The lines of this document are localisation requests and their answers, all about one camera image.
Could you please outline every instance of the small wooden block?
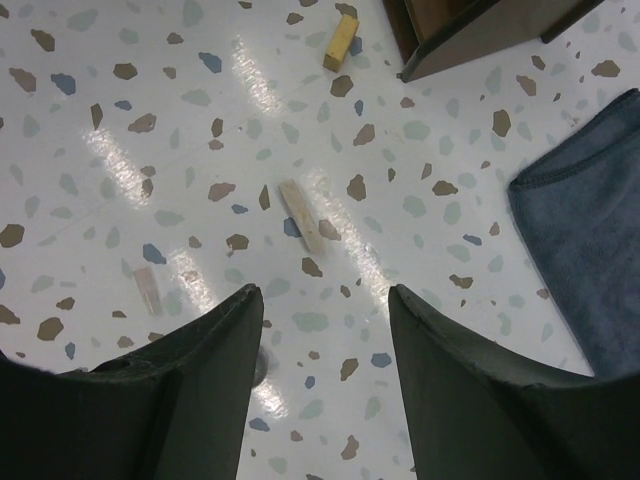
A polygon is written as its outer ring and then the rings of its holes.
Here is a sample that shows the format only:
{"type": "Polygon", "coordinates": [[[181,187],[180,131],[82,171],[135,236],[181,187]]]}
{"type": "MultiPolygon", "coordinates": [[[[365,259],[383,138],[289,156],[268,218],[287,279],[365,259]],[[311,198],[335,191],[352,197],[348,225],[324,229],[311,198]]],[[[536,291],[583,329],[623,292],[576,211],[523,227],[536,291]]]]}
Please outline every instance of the small wooden block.
{"type": "Polygon", "coordinates": [[[133,272],[133,278],[136,279],[140,296],[149,311],[149,315],[162,315],[160,292],[158,291],[158,283],[153,270],[149,267],[139,268],[133,272]]]}
{"type": "Polygon", "coordinates": [[[333,34],[327,53],[324,56],[324,68],[338,72],[347,56],[353,37],[356,36],[360,21],[350,15],[343,15],[336,32],[333,34]]]}
{"type": "Polygon", "coordinates": [[[324,242],[320,236],[320,231],[296,182],[294,180],[285,180],[278,185],[278,188],[309,251],[314,254],[324,252],[324,242]]]}

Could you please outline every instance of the black plastic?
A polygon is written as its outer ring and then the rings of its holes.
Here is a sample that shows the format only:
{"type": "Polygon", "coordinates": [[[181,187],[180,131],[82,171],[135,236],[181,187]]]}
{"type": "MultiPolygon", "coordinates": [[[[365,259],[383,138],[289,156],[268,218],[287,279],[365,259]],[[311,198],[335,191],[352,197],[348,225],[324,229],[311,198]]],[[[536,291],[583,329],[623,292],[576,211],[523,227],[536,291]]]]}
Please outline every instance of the black plastic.
{"type": "Polygon", "coordinates": [[[418,479],[640,478],[640,374],[608,381],[513,353],[408,288],[391,332],[418,479]]]}
{"type": "Polygon", "coordinates": [[[235,479],[262,314],[248,285],[89,373],[0,357],[0,478],[235,479]]]}

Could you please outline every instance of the yellow wooden block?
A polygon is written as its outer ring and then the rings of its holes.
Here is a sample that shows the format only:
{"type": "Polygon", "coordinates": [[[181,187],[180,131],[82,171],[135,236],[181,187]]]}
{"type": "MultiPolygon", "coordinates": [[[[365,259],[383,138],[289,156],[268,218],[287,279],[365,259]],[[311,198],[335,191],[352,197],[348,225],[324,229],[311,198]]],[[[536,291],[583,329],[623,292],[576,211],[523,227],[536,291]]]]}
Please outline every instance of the yellow wooden block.
{"type": "Polygon", "coordinates": [[[327,53],[324,56],[324,68],[333,72],[340,70],[347,56],[353,37],[358,31],[360,21],[350,15],[343,15],[336,32],[333,34],[327,53]]]}

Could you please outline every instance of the gray towel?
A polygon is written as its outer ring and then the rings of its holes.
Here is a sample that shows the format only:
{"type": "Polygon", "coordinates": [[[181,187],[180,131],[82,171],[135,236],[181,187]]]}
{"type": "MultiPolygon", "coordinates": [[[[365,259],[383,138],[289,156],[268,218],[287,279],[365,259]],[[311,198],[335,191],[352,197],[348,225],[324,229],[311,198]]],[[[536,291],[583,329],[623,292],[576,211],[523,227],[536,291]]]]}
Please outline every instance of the gray towel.
{"type": "Polygon", "coordinates": [[[524,169],[509,199],[596,376],[640,370],[640,92],[524,169]]]}

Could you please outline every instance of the wooden cabinet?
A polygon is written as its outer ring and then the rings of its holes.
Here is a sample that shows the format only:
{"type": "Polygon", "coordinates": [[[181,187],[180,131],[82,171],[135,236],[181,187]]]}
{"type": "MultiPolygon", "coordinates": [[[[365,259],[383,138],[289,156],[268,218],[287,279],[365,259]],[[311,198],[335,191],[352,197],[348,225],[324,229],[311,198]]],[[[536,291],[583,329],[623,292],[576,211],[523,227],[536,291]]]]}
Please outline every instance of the wooden cabinet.
{"type": "Polygon", "coordinates": [[[383,0],[415,80],[540,37],[549,43],[603,0],[383,0]]]}

